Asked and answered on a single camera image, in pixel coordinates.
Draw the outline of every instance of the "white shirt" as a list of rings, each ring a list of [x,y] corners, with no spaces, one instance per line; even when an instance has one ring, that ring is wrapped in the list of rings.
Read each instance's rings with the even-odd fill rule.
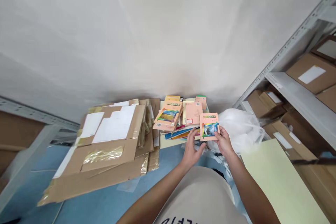
[[[212,169],[196,166],[173,191],[155,224],[247,224],[234,206],[229,184]]]

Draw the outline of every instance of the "left hand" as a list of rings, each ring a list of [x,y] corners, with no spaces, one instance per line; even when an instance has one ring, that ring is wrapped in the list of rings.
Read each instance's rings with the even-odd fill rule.
[[[200,159],[202,152],[205,148],[205,143],[202,143],[202,145],[199,147],[198,151],[195,150],[194,147],[194,139],[195,135],[197,133],[197,130],[193,128],[187,137],[187,142],[185,144],[185,150],[184,150],[184,155],[181,161],[181,165],[183,165],[186,169],[190,169],[193,167],[194,164],[198,162]]]

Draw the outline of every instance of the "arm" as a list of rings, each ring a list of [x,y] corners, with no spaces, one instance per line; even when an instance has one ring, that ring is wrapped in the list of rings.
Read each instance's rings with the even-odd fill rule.
[[[240,198],[252,223],[278,223],[279,219],[266,195],[246,170],[234,152],[229,134],[220,127],[220,134],[215,132],[219,150],[225,157],[232,177],[236,183]]]
[[[195,129],[192,129],[188,134],[181,163],[138,199],[124,213],[117,224],[153,223],[155,221],[171,193],[202,155],[205,143],[201,145],[198,151],[194,148],[196,132]]]

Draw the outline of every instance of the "white wall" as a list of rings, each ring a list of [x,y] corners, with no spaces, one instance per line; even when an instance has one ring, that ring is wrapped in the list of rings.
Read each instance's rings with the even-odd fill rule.
[[[107,101],[240,97],[320,0],[0,0],[0,95],[78,122]]]

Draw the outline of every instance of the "white plastic bag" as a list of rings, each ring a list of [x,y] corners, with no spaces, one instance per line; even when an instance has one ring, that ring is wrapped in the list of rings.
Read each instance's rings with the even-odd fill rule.
[[[256,116],[243,110],[229,108],[218,115],[218,121],[228,132],[237,154],[253,150],[265,136],[265,130],[260,127]],[[219,152],[217,144],[209,142],[212,142],[208,143],[210,149]]]

